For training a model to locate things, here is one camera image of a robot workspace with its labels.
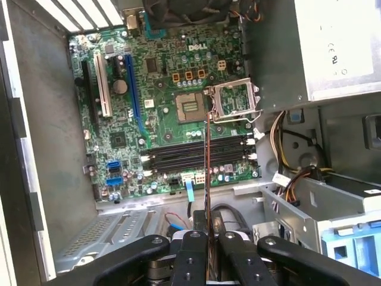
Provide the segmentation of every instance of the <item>blue sata port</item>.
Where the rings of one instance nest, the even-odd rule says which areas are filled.
[[[119,171],[120,167],[120,161],[111,161],[107,163],[107,169],[109,170],[109,172]]]
[[[106,179],[106,185],[108,186],[119,186],[121,184],[123,184],[122,177],[114,177],[114,178]]]

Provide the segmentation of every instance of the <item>screw hole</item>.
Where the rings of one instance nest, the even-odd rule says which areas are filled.
[[[260,275],[260,274],[254,274],[254,278],[257,281],[261,281],[262,280],[262,275]]]

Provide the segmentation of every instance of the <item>gray metal panel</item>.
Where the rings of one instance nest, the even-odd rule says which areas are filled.
[[[381,94],[335,102],[321,108],[325,149],[338,173],[381,184],[381,152],[367,149],[363,117],[381,114]]]
[[[289,109],[308,101],[295,4],[266,4],[265,20],[245,27],[250,75],[260,88],[262,109]]]

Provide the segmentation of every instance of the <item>cpu fan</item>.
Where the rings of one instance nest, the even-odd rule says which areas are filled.
[[[225,20],[232,0],[143,0],[152,29]]]

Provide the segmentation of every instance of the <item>red wire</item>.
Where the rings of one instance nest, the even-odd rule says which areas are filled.
[[[181,222],[185,225],[185,227],[186,228],[188,228],[188,225],[186,224],[186,222],[177,214],[177,213],[170,213],[170,212],[168,212],[168,213],[165,213],[165,215],[164,215],[164,218],[165,218],[165,221],[166,222],[168,222],[169,224],[171,224],[170,222],[169,222],[169,220],[168,220],[168,218],[167,218],[167,215],[172,215],[172,216],[175,216],[175,217],[177,217],[179,220],[181,220]]]

